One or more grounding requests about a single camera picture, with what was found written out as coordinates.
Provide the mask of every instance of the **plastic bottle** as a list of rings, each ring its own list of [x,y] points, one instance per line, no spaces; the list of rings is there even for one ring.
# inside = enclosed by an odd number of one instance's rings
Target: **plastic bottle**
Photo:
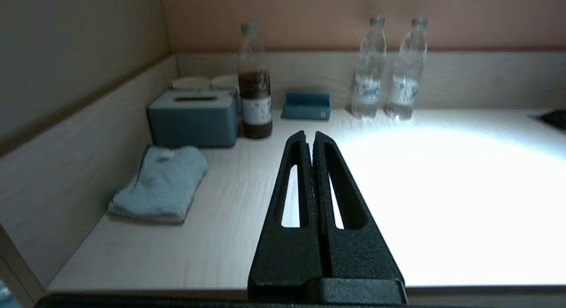
[[[253,139],[271,135],[271,78],[264,64],[265,48],[253,23],[242,24],[238,54],[238,86],[242,104],[243,131]]]
[[[383,33],[385,18],[370,19],[370,32],[362,40],[356,85],[352,96],[352,114],[358,118],[375,117],[382,86],[386,56],[386,36]]]
[[[419,81],[425,69],[428,18],[413,18],[411,30],[399,50],[390,96],[384,107],[387,116],[410,120],[417,100]]]

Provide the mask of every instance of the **wooden countertop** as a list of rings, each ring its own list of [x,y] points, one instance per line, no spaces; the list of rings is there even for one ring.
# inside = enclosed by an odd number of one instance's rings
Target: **wooden countertop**
[[[407,287],[564,285],[566,133],[528,117],[539,113],[274,118],[267,140],[203,150],[208,172],[183,225],[104,216],[49,291],[245,289],[283,146],[301,129],[311,144],[316,131],[338,143]]]

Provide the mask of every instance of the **bottle label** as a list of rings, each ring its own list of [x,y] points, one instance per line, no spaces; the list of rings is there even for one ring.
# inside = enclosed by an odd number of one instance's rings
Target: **bottle label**
[[[241,100],[243,120],[246,124],[263,125],[271,121],[271,96]]]
[[[401,78],[391,86],[391,101],[395,104],[413,104],[417,100],[419,83],[413,79]]]
[[[382,90],[381,80],[360,80],[357,82],[356,95],[361,104],[376,104]]]

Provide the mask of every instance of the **brown bottle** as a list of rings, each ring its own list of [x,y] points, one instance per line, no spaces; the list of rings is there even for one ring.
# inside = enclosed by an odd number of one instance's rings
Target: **brown bottle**
[[[238,54],[238,84],[244,134],[253,139],[271,135],[271,79],[262,63],[264,48],[253,23],[242,24],[242,45]]]

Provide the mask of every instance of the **peach wall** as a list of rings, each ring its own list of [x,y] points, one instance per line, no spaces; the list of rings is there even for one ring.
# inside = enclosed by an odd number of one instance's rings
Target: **peach wall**
[[[398,48],[413,16],[428,16],[435,50],[566,48],[566,0],[162,0],[176,52],[236,50],[256,19],[272,50],[355,50],[370,16],[386,17]]]

